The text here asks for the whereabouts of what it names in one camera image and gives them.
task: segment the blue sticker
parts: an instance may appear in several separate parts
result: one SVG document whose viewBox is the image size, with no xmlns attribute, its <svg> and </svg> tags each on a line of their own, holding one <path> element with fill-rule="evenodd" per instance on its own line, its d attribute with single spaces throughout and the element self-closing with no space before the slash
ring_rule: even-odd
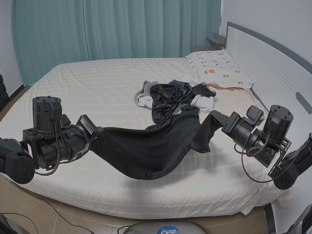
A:
<svg viewBox="0 0 312 234">
<path fill-rule="evenodd" d="M 179 230 L 173 226 L 165 226 L 158 230 L 157 234 L 180 234 Z"/>
</svg>

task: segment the teal curtain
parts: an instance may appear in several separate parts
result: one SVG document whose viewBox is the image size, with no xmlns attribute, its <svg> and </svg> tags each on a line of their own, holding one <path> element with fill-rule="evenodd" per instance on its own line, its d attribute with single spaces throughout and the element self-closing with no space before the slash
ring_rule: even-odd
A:
<svg viewBox="0 0 312 234">
<path fill-rule="evenodd" d="M 89 60 L 83 0 L 13 0 L 12 35 L 24 85 L 61 63 Z"/>
<path fill-rule="evenodd" d="M 90 60 L 183 57 L 219 33 L 221 0 L 83 0 Z"/>
<path fill-rule="evenodd" d="M 219 32 L 221 0 L 13 0 L 24 85 L 67 62 L 183 57 Z"/>
</svg>

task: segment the floral pillowcase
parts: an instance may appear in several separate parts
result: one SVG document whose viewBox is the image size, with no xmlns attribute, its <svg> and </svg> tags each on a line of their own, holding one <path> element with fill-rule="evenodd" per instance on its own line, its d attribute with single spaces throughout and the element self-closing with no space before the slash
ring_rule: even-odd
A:
<svg viewBox="0 0 312 234">
<path fill-rule="evenodd" d="M 225 49 L 193 52 L 186 56 L 198 82 L 218 85 L 222 88 L 251 88 L 253 82 L 245 72 L 234 63 Z"/>
</svg>

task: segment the bed frame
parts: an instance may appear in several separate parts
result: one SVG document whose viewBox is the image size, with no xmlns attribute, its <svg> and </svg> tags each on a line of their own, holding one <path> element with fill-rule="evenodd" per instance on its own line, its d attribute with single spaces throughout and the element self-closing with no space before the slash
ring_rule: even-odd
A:
<svg viewBox="0 0 312 234">
<path fill-rule="evenodd" d="M 292 112 L 287 138 L 296 150 L 312 131 L 312 64 L 278 42 L 231 22 L 225 48 L 254 82 L 252 93 L 266 109 L 278 104 Z M 279 214 L 274 218 L 281 222 Z"/>
</svg>

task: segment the white bed sheet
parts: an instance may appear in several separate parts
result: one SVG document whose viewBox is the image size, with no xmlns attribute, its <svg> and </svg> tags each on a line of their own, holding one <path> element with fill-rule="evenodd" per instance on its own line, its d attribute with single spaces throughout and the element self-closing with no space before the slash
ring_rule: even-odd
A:
<svg viewBox="0 0 312 234">
<path fill-rule="evenodd" d="M 61 64 L 33 85 L 0 122 L 2 138 L 22 139 L 22 130 L 32 124 L 32 98 L 57 96 L 63 113 L 75 124 L 87 114 L 97 126 L 145 129 L 152 125 L 151 111 L 136 106 L 134 94 L 144 80 L 168 83 L 185 79 L 193 70 L 186 58 L 97 60 Z M 226 115 L 246 115 L 256 105 L 249 90 L 216 90 L 214 109 Z M 202 122 L 208 113 L 200 112 Z M 71 164 L 61 165 L 52 176 L 35 174 L 25 189 L 92 211 L 137 219 L 182 218 L 248 214 L 292 190 L 280 191 L 274 184 L 251 181 L 241 166 L 233 141 L 216 131 L 211 152 L 191 150 L 169 175 L 157 180 L 126 177 L 90 152 Z M 265 169 L 254 158 L 245 158 L 252 177 L 266 180 Z"/>
</svg>

